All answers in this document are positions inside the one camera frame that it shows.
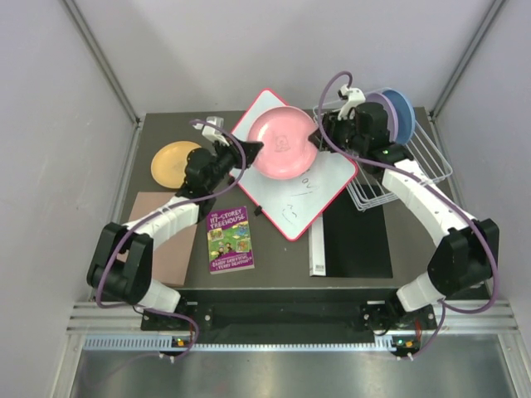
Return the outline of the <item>purple plate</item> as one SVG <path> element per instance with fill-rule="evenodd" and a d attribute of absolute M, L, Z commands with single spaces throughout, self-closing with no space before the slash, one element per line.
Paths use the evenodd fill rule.
<path fill-rule="evenodd" d="M 380 93 L 371 93 L 366 96 L 366 101 L 380 104 L 387 112 L 387 131 L 389 132 L 389 141 L 395 143 L 398 134 L 398 117 L 397 111 L 390 99 Z"/>

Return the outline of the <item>pink plate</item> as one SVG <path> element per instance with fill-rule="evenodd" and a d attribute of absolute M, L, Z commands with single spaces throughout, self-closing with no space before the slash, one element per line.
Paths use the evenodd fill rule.
<path fill-rule="evenodd" d="M 292 106 L 269 109 L 252 124 L 247 140 L 263 143 L 253 162 L 265 177 L 288 180 L 306 172 L 318 149 L 309 141 L 316 123 L 303 110 Z"/>

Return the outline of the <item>yellow plate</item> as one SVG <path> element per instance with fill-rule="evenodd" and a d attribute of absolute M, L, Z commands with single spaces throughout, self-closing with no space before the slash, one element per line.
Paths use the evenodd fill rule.
<path fill-rule="evenodd" d="M 191 141 L 177 141 L 159 149 L 150 166 L 154 181 L 162 187 L 180 188 L 185 178 L 188 154 L 200 147 Z"/>

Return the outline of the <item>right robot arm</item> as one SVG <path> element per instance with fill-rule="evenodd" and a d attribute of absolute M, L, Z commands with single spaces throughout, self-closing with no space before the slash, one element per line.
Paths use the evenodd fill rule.
<path fill-rule="evenodd" d="M 362 165 L 421 222 L 436 247 L 426 271 L 385 300 L 384 313 L 393 326 L 406 328 L 418 310 L 487 279 L 497 280 L 499 227 L 458 207 L 405 145 L 391 141 L 381 104 L 364 102 L 345 116 L 318 106 L 315 116 L 319 149 Z"/>

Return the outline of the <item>white wire dish rack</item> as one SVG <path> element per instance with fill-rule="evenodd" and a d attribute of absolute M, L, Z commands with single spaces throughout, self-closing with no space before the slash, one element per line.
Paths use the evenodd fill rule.
<path fill-rule="evenodd" d="M 387 89 L 390 88 L 368 92 L 365 97 L 371 93 L 381 94 Z M 326 112 L 339 111 L 339 109 L 340 101 L 338 99 L 325 103 L 321 115 L 318 115 L 318 108 L 313 107 L 314 119 L 322 119 Z M 415 132 L 409 143 L 402 145 L 395 142 L 395 144 L 397 145 L 397 153 L 391 156 L 359 156 L 356 153 L 352 154 L 380 163 L 387 163 L 391 160 L 398 161 L 403 155 L 409 153 L 419 163 L 420 169 L 426 174 L 426 177 L 434 183 L 447 179 L 453 173 L 451 165 L 417 120 Z M 348 192 L 358 210 L 366 211 L 397 199 L 394 193 L 383 187 L 382 174 L 382 170 L 371 165 L 362 164 L 358 167 L 357 176 L 348 185 Z"/>

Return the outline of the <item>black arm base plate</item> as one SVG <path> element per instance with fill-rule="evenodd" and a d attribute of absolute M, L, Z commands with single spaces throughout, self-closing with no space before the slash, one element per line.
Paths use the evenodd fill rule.
<path fill-rule="evenodd" d="M 345 325 L 354 331 L 389 328 L 431 331 L 434 308 L 425 307 L 391 323 L 384 300 L 392 289 L 183 289 L 176 313 L 203 331 L 228 326 Z"/>

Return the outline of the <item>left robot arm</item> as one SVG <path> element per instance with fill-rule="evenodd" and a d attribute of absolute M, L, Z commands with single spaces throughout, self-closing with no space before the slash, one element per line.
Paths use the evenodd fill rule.
<path fill-rule="evenodd" d="M 181 296 L 153 278 L 154 251 L 178 232 L 196 225 L 213 208 L 214 189 L 236 168 L 245 171 L 264 147 L 261 142 L 224 145 L 215 152 L 192 150 L 187 157 L 182 186 L 171 199 L 148 215 L 120 225 L 107 224 L 100 234 L 86 280 L 96 298 L 106 294 L 132 306 L 159 313 L 169 328 L 180 328 L 188 319 Z"/>

